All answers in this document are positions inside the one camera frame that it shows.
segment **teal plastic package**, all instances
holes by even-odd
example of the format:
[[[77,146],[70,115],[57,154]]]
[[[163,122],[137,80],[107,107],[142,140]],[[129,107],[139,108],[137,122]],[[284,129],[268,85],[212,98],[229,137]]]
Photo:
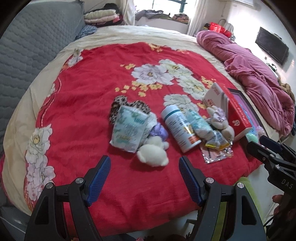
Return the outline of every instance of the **teal plastic package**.
[[[119,108],[110,144],[127,152],[135,153],[147,126],[148,115],[122,105]]]
[[[188,110],[185,113],[185,117],[190,122],[196,135],[201,139],[208,141],[215,135],[211,126],[197,112]]]

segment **gray quilted headboard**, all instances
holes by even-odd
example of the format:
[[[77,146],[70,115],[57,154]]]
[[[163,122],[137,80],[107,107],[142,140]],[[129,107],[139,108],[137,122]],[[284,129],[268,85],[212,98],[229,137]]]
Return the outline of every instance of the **gray quilted headboard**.
[[[28,4],[0,39],[0,153],[6,126],[29,85],[84,27],[83,2]]]

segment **white bottle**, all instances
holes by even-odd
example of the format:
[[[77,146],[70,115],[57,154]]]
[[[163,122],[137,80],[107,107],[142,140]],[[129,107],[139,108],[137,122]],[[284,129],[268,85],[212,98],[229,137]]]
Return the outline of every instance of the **white bottle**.
[[[195,135],[191,124],[176,105],[167,106],[161,112],[161,117],[183,153],[201,143],[201,140]]]

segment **air conditioner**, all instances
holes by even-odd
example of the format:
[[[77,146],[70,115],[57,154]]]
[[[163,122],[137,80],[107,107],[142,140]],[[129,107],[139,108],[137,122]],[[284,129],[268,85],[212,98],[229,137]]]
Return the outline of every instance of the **air conditioner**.
[[[254,0],[220,0],[220,1],[238,2],[238,3],[243,3],[245,5],[248,5],[250,7],[254,7]]]

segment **wall-mounted television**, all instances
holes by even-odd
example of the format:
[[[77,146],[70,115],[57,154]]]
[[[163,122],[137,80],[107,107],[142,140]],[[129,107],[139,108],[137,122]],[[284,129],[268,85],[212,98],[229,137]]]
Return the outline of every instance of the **wall-mounted television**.
[[[255,43],[278,63],[281,65],[285,63],[289,54],[289,48],[278,36],[260,27]]]

